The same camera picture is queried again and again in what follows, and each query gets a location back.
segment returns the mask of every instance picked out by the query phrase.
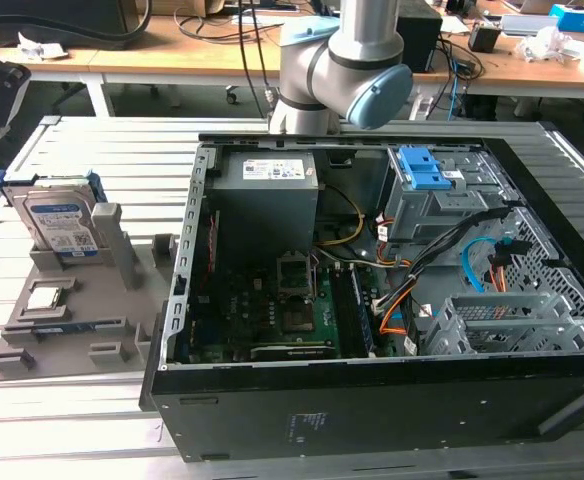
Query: white sticker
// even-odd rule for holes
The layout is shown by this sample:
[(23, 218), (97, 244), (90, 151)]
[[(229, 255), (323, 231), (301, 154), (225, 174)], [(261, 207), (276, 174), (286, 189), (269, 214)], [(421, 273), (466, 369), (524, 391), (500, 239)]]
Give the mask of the white sticker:
[(259, 159), (243, 162), (244, 180), (303, 180), (303, 160)]
[(379, 225), (377, 228), (377, 233), (379, 234), (379, 240), (382, 242), (388, 241), (388, 227), (385, 225)]
[(410, 355), (416, 355), (416, 343), (414, 343), (407, 335), (405, 336), (405, 342), (403, 342), (403, 346), (405, 347), (405, 351)]
[(431, 317), (432, 316), (432, 305), (429, 303), (424, 303), (419, 309), (419, 317)]
[(463, 178), (463, 174), (459, 170), (442, 170), (441, 175), (445, 178)]
[(46, 240), (57, 253), (83, 257), (97, 252), (90, 229), (81, 224), (78, 205), (33, 205), (30, 212)]

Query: blue hard drive label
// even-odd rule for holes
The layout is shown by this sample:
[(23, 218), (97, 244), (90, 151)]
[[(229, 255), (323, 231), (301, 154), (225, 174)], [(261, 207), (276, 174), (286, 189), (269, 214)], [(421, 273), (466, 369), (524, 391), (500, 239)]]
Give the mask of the blue hard drive label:
[(98, 248), (92, 232), (83, 220), (83, 211), (76, 204), (32, 205), (32, 218), (52, 247), (63, 257), (96, 255)]

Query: black computer case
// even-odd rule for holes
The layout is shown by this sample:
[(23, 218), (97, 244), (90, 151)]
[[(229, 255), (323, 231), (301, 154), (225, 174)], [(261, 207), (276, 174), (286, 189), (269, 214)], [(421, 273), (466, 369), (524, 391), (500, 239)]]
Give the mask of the black computer case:
[[(29, 15), (110, 34), (131, 32), (139, 25), (134, 0), (0, 0), (0, 15)], [(60, 43), (63, 47), (122, 48), (121, 44), (98, 42), (71, 33), (14, 24), (0, 25), (0, 47), (17, 45), (19, 32), (29, 40)]]
[(442, 23), (424, 0), (401, 0), (396, 30), (405, 42), (402, 62), (414, 73), (430, 69)]

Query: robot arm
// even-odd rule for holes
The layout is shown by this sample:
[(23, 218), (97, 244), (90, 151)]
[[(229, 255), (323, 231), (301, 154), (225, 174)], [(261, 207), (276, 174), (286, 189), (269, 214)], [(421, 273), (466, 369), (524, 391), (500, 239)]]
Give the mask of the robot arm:
[(341, 0), (340, 22), (287, 23), (270, 133), (326, 134), (330, 110), (363, 129), (392, 120), (412, 90), (412, 72), (400, 63), (398, 6), (398, 0)]

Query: wooden desk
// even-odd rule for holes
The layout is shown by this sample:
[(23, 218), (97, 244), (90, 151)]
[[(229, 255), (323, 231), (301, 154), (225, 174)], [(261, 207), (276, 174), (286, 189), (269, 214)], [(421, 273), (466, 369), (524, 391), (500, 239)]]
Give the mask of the wooden desk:
[(46, 60), (38, 62), (30, 60), (17, 48), (0, 48), (0, 60), (24, 65), (32, 72), (33, 80), (39, 81), (64, 81), (58, 80), (55, 74), (76, 74), (90, 71), (90, 62), (98, 50), (88, 48), (75, 48), (69, 51), (69, 56), (59, 60)]
[[(492, 15), (512, 14), (497, 0), (479, 0), (478, 10), (489, 10)], [(572, 38), (584, 41), (584, 34), (566, 32)], [(468, 48), (468, 35), (445, 35), (452, 43)], [(563, 64), (556, 60), (525, 62), (514, 54), (521, 37), (501, 34), (493, 53), (477, 53), (485, 74), (472, 81), (469, 92), (486, 95), (514, 95), (530, 97), (584, 98), (584, 74), (578, 71), (579, 62), (565, 57)], [(455, 49), (455, 55), (467, 58)]]
[[(492, 14), (512, 13), (498, 0), (479, 0), (478, 10), (489, 10)], [(193, 30), (196, 25), (190, 24), (188, 28)], [(228, 22), (218, 27), (205, 27), (200, 33), (223, 35), (236, 31), (236, 25)], [(584, 35), (571, 35), (584, 40)], [(446, 37), (467, 48), (467, 35)], [(270, 30), (262, 34), (261, 39), (268, 79), (272, 85), (278, 85), (279, 30)], [(518, 41), (520, 38), (501, 35), (494, 53), (478, 54), (485, 74), (471, 82), (470, 93), (584, 98), (584, 75), (577, 70), (578, 62), (567, 58), (563, 65), (556, 61), (526, 63), (512, 53)], [(252, 81), (262, 86), (256, 44), (246, 44), (245, 50)], [(455, 49), (454, 54), (465, 56), (459, 49)], [(34, 80), (86, 83), (97, 116), (112, 115), (112, 106), (103, 88), (107, 83), (247, 86), (238, 45), (216, 45), (188, 38), (179, 32), (170, 16), (155, 16), (146, 34), (125, 51), (73, 49), (69, 59), (33, 63), (23, 59), (15, 49), (0, 49), (0, 58), (25, 64), (32, 70)], [(437, 53), (432, 72), (414, 75), (417, 98), (411, 118), (419, 118), (423, 102), (431, 101), (447, 78), (445, 59)]]

